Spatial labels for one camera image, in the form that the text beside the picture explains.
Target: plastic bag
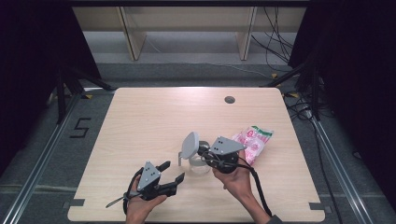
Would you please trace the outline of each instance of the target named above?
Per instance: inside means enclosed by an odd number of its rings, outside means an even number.
[[[251,126],[241,133],[234,135],[233,140],[247,147],[245,149],[246,160],[249,165],[252,165],[260,153],[262,153],[265,144],[270,140],[273,133],[274,131],[271,130]]]

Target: gray floor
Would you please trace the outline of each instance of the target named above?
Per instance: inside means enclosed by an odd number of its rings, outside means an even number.
[[[255,36],[265,43],[263,34]],[[295,34],[284,34],[292,42]],[[125,39],[121,33],[86,33],[94,59],[103,80],[115,87],[142,86],[242,86],[257,87],[271,81],[275,69],[289,69],[285,63],[268,55],[254,42],[251,43],[247,61],[240,61],[233,34],[229,33],[149,33],[139,61],[129,58]],[[283,83],[282,91],[292,91],[298,77]],[[85,87],[94,87],[83,82]],[[82,177],[92,147],[111,103],[112,94],[102,91],[89,92],[91,99],[79,99],[62,137],[51,154],[40,176],[35,192],[26,205],[19,223],[70,223],[67,204],[71,202]],[[299,98],[286,97],[287,105],[294,105]],[[321,124],[332,141],[352,183],[362,197],[373,223],[396,223],[396,215],[365,165],[352,155],[354,147],[329,108],[321,110]],[[80,126],[89,130],[84,138],[70,138],[82,134],[75,130]],[[35,131],[8,166],[0,179],[0,218],[3,219],[14,202],[29,174],[35,167],[43,148],[55,128],[57,105],[53,100],[37,123]],[[322,204],[331,208],[323,223],[338,223],[337,213],[324,175],[320,171],[318,147],[309,121],[294,119],[294,129],[311,172]],[[332,194],[344,223],[359,223],[351,205],[338,182],[327,157],[322,153],[324,171],[329,179]]]

